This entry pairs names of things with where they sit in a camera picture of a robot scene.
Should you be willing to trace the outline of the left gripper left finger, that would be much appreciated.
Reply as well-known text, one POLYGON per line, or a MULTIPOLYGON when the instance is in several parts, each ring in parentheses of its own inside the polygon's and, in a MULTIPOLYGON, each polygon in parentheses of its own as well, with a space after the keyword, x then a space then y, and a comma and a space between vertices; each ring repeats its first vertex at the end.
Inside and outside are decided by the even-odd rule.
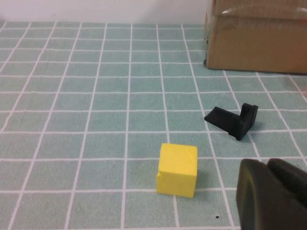
POLYGON ((307 207, 258 160, 243 159, 240 163, 236 205, 243 230, 307 228, 307 207))

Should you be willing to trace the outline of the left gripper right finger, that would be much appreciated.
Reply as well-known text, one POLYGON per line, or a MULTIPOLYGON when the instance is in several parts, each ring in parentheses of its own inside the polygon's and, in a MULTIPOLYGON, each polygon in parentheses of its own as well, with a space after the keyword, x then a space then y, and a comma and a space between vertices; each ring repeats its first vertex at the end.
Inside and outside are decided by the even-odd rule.
POLYGON ((273 158, 267 163, 274 176, 294 198, 304 207, 307 206, 307 172, 282 160, 273 158))

